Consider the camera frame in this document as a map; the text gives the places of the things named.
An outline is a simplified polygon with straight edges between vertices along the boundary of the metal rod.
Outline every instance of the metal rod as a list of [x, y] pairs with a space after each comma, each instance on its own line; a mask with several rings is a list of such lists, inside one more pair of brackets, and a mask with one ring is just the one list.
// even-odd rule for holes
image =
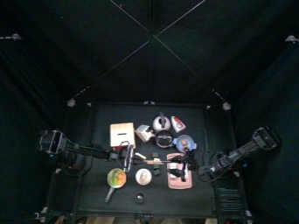
[[[116, 63], [116, 65], [113, 66], [113, 67], [111, 67], [99, 77], [97, 77], [97, 79], [95, 80], [95, 82], [99, 82], [99, 80], [112, 71], [112, 70], [115, 70], [115, 68], [128, 59], [128, 58], [131, 58], [131, 56], [147, 45], [149, 43], [149, 41], [145, 41], [117, 63]], [[83, 92], [85, 92], [85, 90], [88, 89], [88, 88], [91, 88], [91, 86], [85, 86], [84, 88], [83, 88], [83, 90], [80, 90], [76, 94], [75, 94], [75, 96], [71, 98], [71, 99], [73, 99], [73, 98], [76, 98]]]
[[109, 0], [109, 2], [131, 17], [131, 19], [145, 29], [141, 23], [128, 14], [128, 12], [115, 3], [115, 1]]
[[192, 74], [196, 74], [196, 72], [191, 69], [191, 67], [187, 65], [187, 63], [180, 59], [180, 57], [175, 54], [175, 52], [171, 50], [171, 48], [165, 45], [165, 43], [153, 35], [155, 39], [160, 42], [160, 44], [165, 47], [165, 49], [171, 52], [173, 57], [184, 64], [184, 66], [189, 69]]
[[200, 1], [155, 36], [163, 34], [205, 1]]

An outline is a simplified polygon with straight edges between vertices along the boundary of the food item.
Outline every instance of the food item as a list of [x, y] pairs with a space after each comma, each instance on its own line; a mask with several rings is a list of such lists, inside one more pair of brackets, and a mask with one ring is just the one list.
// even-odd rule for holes
[[115, 169], [111, 175], [111, 185], [121, 186], [127, 182], [127, 175], [120, 169]]

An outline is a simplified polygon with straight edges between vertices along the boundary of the black curtain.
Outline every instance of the black curtain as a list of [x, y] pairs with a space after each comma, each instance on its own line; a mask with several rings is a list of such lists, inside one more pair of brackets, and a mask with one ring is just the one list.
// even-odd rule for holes
[[271, 126], [282, 139], [272, 151], [248, 158], [247, 200], [258, 223], [299, 222], [299, 45], [290, 43], [233, 106], [239, 144]]
[[[1, 33], [15, 33], [1, 24]], [[0, 40], [0, 222], [33, 223], [45, 205], [49, 172], [39, 131], [61, 128], [67, 102], [23, 43]]]

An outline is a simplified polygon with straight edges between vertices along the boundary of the pot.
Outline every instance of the pot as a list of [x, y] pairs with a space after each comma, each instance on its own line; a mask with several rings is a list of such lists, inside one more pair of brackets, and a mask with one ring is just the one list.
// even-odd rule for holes
[[155, 134], [155, 142], [161, 148], [173, 146], [173, 135], [169, 130], [163, 129]]

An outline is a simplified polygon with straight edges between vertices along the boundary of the black table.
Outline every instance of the black table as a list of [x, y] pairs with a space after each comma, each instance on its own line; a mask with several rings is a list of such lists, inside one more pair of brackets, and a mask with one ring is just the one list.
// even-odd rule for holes
[[[69, 110], [64, 123], [67, 138], [79, 144], [92, 143], [109, 147], [109, 124], [133, 123], [135, 128], [140, 124], [152, 126], [159, 112], [165, 116], [180, 117], [187, 129], [180, 133], [171, 132], [175, 137], [188, 135], [197, 144], [195, 158], [203, 165], [215, 151], [236, 149], [233, 131], [229, 120], [229, 111], [221, 105], [141, 105], [92, 102]], [[135, 136], [135, 152], [140, 152], [152, 159], [152, 153], [159, 153], [159, 158], [165, 160], [169, 153], [179, 152], [173, 147], [163, 149], [155, 144], [155, 140], [147, 143]], [[53, 173], [51, 191], [47, 202], [48, 219], [51, 216], [128, 216], [136, 218], [180, 217], [211, 218], [235, 217], [244, 219], [245, 200], [241, 186], [241, 178], [229, 175], [212, 183], [201, 182], [197, 172], [192, 172], [192, 188], [175, 190], [168, 187], [165, 165], [160, 165], [160, 175], [153, 176], [148, 185], [136, 183], [136, 171], [141, 168], [153, 170], [148, 164], [132, 165], [127, 174], [125, 185], [116, 189], [109, 202], [104, 202], [108, 193], [107, 174], [113, 168], [123, 168], [117, 162], [89, 157], [88, 170], [84, 175], [71, 177], [63, 172]], [[244, 205], [239, 211], [224, 211], [220, 207], [219, 189], [239, 192], [239, 198]], [[136, 193], [144, 194], [144, 203], [136, 203]]]

